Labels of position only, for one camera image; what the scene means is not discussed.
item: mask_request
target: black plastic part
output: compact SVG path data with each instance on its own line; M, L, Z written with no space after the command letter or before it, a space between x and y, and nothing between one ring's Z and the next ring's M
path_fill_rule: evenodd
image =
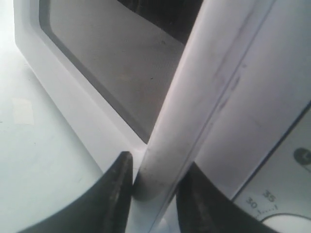
M227 199L193 164L177 192L181 233L276 233Z
M132 195L133 159L122 152L79 199L20 233L123 233Z

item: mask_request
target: tape piece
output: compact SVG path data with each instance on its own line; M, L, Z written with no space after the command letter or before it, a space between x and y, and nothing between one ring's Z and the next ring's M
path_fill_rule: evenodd
M30 100L12 98L15 124L34 125L33 104Z

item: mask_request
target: white device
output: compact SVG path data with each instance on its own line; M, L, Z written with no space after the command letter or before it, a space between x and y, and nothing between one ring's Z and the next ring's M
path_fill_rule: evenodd
M132 153L127 232L180 232L172 197L194 161L263 224L311 231L311 1L205 0L186 42L117 0L14 11L17 46L102 171Z

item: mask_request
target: white table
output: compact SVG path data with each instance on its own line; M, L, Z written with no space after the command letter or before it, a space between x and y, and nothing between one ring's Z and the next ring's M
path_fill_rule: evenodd
M101 174L15 46L13 1L0 0L0 231L59 211Z

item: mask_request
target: knob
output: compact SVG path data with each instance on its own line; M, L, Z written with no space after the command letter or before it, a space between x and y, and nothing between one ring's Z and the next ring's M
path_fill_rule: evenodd
M310 233L311 220L294 215L275 215L264 220L263 223L280 233Z

